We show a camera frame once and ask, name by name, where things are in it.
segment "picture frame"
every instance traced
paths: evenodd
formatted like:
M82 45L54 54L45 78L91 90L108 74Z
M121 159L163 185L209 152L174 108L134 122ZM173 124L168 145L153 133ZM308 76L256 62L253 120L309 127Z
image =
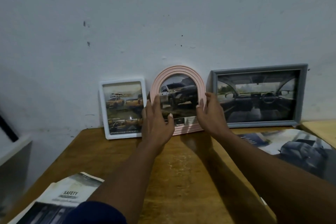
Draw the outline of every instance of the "picture frame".
M145 79L101 81L99 96L106 139L141 137Z
M174 116L175 135L203 130L196 119L196 105L203 99L206 105L205 85L201 76L187 66L171 66L154 80L150 99L160 95L161 110L166 120Z
M307 69L293 64L212 70L212 92L229 128L298 125Z

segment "dark blue sleeve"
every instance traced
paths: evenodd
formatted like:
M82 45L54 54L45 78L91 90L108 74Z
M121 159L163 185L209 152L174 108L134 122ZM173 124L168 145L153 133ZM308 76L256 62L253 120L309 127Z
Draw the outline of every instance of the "dark blue sleeve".
M69 212L62 224L126 224L126 219L110 205L87 201Z

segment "rearview mirror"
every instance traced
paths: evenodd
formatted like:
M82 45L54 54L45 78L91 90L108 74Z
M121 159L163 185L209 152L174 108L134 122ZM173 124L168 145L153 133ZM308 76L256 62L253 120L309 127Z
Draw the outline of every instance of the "rearview mirror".
M225 98L233 98L233 93L226 94Z

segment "pink picture frame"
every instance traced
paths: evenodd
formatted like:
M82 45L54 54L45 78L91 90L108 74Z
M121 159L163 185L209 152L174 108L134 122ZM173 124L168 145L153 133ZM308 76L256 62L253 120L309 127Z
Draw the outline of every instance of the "pink picture frame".
M197 97L198 97L198 102L200 102L201 99L203 99L204 104L206 104L206 96L205 96L205 85L204 82L201 78L201 76L194 70L191 69L190 67L187 66L172 66L164 69L154 80L153 85L150 89L150 100L153 103L154 98L157 94L160 92L160 87L162 83L170 76L174 74L184 74L191 79L196 84L197 87ZM189 124L189 125L181 125L175 127L175 132L173 136L176 135L181 135L181 134L186 134L186 133L191 133L191 132L196 132L196 131L202 131L203 129L200 127L198 122Z

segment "gray rectangular picture frame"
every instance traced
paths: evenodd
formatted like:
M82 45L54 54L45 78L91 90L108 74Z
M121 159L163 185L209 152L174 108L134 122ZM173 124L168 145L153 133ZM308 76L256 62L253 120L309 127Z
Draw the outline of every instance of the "gray rectangular picture frame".
M217 82L218 82L219 75L251 73L251 72L291 71L291 70L300 71L299 79L298 79L296 106L295 106L294 115L293 115L292 120L234 122L234 123L228 123L229 128L295 126L295 125L300 124L308 64L293 64L293 65L280 65L280 66L212 70L211 71L212 92L215 93L216 95L217 95Z

